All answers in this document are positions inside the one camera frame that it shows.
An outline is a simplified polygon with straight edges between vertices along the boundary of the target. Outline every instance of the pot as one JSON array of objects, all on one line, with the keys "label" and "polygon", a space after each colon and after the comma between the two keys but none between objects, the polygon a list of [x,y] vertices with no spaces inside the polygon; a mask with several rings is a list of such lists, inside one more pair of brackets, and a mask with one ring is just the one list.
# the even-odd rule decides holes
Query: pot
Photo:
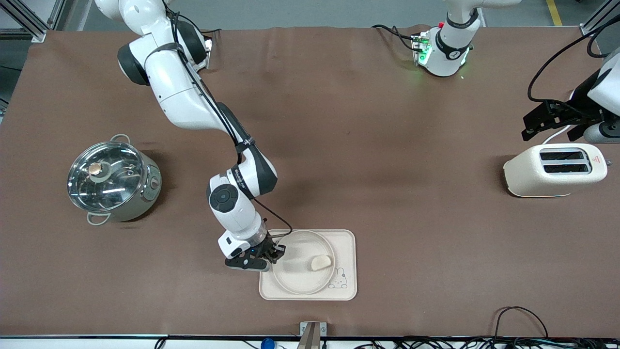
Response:
[{"label": "pot", "polygon": [[161,174],[151,158],[118,134],[93,145],[71,165],[67,192],[75,206],[87,211],[92,225],[124,222],[143,215],[161,191]]}]

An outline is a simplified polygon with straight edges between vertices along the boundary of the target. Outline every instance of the yellow floor line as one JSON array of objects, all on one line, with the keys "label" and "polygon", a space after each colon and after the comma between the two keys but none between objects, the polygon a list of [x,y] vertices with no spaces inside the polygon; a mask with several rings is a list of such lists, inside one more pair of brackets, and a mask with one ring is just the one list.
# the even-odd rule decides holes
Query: yellow floor line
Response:
[{"label": "yellow floor line", "polygon": [[551,19],[553,20],[553,25],[562,25],[560,14],[557,13],[556,3],[553,0],[547,0],[547,7],[549,7],[549,13],[551,13]]}]

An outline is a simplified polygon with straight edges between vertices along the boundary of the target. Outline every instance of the brown table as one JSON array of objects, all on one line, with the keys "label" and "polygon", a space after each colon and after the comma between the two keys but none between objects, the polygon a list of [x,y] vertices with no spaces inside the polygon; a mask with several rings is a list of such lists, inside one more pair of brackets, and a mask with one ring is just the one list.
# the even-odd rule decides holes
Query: brown table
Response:
[{"label": "brown table", "polygon": [[[544,139],[521,140],[526,87],[577,35],[484,28],[468,63],[437,78],[374,29],[220,33],[202,76],[278,170],[263,202],[296,228],[357,239],[356,298],[276,302],[216,243],[205,188],[234,163],[227,136],[178,129],[122,75],[116,52],[133,34],[48,33],[0,126],[0,333],[286,334],[324,320],[332,335],[479,335],[521,305],[552,336],[620,335],[615,168],[562,199],[512,197],[500,174]],[[565,96],[600,65],[584,46],[557,61],[535,95]],[[91,227],[68,168],[119,132],[161,167],[163,192],[143,219]],[[503,319],[501,334],[541,334]]]}]

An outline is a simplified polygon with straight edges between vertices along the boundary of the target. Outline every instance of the pot lid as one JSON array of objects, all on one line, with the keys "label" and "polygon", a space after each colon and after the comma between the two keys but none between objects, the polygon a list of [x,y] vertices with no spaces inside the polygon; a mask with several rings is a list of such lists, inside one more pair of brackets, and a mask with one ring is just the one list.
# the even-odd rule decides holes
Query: pot lid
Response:
[{"label": "pot lid", "polygon": [[67,191],[81,209],[109,211],[133,197],[145,174],[142,156],[136,148],[124,142],[102,142],[73,162]]}]

